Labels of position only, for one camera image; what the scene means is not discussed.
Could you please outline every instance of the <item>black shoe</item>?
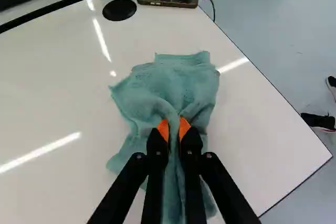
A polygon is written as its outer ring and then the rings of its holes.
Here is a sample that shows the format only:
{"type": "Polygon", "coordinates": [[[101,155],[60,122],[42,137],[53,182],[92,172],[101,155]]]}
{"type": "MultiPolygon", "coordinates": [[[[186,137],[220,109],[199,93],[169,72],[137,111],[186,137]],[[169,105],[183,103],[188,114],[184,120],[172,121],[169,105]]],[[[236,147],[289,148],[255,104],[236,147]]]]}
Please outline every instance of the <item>black shoe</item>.
{"type": "Polygon", "coordinates": [[[335,118],[328,115],[301,113],[302,119],[312,128],[325,132],[336,132],[335,118]]]}
{"type": "Polygon", "coordinates": [[[334,76],[329,76],[326,78],[326,84],[332,95],[334,96],[334,100],[336,102],[336,78],[334,76]]]}

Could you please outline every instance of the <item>towel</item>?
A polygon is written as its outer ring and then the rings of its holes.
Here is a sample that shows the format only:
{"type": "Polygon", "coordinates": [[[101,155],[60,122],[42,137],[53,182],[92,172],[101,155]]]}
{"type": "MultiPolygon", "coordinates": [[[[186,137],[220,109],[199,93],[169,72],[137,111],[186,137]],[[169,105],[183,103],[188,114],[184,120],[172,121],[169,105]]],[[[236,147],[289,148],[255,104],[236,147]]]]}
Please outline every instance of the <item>towel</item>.
{"type": "MultiPolygon", "coordinates": [[[[177,133],[180,115],[198,128],[207,148],[206,127],[215,106],[219,72],[210,63],[210,54],[155,55],[152,63],[133,67],[131,74],[110,87],[111,96],[130,125],[118,154],[107,168],[119,173],[134,152],[146,153],[146,141],[153,127],[166,118],[170,126],[170,155],[164,175],[164,224],[185,223],[184,174],[179,160],[177,133]]],[[[216,214],[216,207],[202,182],[207,218],[216,214]]]]}

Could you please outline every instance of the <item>black circular grommet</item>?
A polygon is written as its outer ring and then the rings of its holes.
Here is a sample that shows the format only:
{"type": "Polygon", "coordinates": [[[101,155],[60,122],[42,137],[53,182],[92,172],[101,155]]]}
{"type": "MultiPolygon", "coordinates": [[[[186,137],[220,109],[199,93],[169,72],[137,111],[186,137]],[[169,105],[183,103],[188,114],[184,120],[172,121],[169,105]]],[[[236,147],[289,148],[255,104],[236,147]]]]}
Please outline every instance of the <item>black circular grommet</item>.
{"type": "Polygon", "coordinates": [[[122,21],[134,15],[137,5],[131,0],[113,0],[103,9],[103,16],[111,21],[122,21]]]}

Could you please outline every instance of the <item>sneaker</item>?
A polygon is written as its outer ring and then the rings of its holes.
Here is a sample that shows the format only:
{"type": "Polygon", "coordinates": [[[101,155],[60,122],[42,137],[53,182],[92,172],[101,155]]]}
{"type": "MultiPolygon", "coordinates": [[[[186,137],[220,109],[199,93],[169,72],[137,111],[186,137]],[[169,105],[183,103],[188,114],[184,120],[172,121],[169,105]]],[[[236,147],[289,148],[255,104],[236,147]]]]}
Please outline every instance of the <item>sneaker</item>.
{"type": "Polygon", "coordinates": [[[328,86],[328,89],[334,96],[334,100],[336,102],[336,78],[334,76],[329,76],[326,78],[326,84],[328,86]]]}
{"type": "Polygon", "coordinates": [[[336,132],[335,118],[328,115],[314,115],[309,113],[301,113],[302,119],[312,128],[325,132],[336,132]]]}

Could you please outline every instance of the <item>white table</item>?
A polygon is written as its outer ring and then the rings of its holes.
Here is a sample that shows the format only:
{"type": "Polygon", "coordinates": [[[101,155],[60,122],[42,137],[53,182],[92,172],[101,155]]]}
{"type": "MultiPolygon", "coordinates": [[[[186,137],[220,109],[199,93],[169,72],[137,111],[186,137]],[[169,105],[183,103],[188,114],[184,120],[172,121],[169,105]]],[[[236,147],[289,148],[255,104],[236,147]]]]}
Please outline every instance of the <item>white table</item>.
{"type": "MultiPolygon", "coordinates": [[[[0,34],[0,223],[86,223],[115,179],[105,164],[129,131],[108,85],[155,52],[211,53],[222,74],[209,150],[257,215],[331,158],[201,9],[138,6],[114,23],[101,14],[108,1],[82,1],[0,34]]],[[[143,200],[140,190],[125,223],[139,223],[143,200]]],[[[224,222],[218,214],[210,223],[224,222]]]]}

